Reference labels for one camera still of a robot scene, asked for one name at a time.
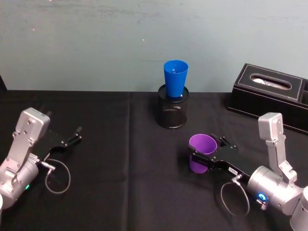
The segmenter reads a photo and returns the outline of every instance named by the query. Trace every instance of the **blue led light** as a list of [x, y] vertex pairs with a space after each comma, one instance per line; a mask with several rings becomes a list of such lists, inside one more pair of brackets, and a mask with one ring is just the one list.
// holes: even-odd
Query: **blue led light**
[[259, 198], [263, 201], [266, 201], [266, 196], [264, 194], [259, 194]]

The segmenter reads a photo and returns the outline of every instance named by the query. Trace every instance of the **black tablecloth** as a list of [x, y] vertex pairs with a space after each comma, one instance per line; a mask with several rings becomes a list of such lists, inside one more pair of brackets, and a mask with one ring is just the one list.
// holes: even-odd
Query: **black tablecloth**
[[[269, 207], [261, 212], [251, 201], [245, 218], [232, 217], [219, 190], [230, 176], [203, 175], [188, 168], [186, 146], [197, 133], [225, 136], [241, 155], [268, 163], [256, 119], [225, 109], [224, 93], [191, 93], [187, 123], [179, 129], [156, 124], [156, 93], [8, 91], [0, 93], [0, 158], [12, 143], [18, 117], [34, 107], [52, 111], [50, 129], [70, 136], [82, 126], [83, 140], [66, 155], [72, 183], [63, 195], [44, 186], [43, 170], [17, 203], [2, 214], [1, 230], [104, 231], [289, 231], [289, 217]], [[305, 142], [308, 137], [285, 130], [286, 152], [308, 184]], [[234, 211], [244, 212], [243, 196], [226, 189]]]

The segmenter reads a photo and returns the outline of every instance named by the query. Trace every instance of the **white label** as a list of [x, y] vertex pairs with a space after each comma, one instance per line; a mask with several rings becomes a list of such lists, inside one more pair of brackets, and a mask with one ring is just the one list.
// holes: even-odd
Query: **white label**
[[234, 175], [237, 175], [237, 171], [235, 171], [233, 168], [231, 168], [231, 167], [229, 167], [229, 171], [231, 172], [231, 173], [233, 173]]

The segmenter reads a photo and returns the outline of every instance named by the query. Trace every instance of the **tissue box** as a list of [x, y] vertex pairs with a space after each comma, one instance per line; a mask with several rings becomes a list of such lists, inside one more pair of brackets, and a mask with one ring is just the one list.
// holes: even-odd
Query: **tissue box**
[[228, 109], [255, 118], [279, 112], [286, 128], [308, 134], [308, 80], [245, 64]]

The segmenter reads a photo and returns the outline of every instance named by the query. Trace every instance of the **black mesh pencil holder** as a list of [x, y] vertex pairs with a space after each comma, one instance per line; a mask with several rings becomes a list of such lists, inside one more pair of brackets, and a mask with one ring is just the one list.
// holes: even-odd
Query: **black mesh pencil holder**
[[166, 94], [166, 86], [158, 90], [157, 122], [164, 128], [179, 128], [186, 123], [186, 107], [189, 92], [186, 87], [181, 97], [171, 98]]

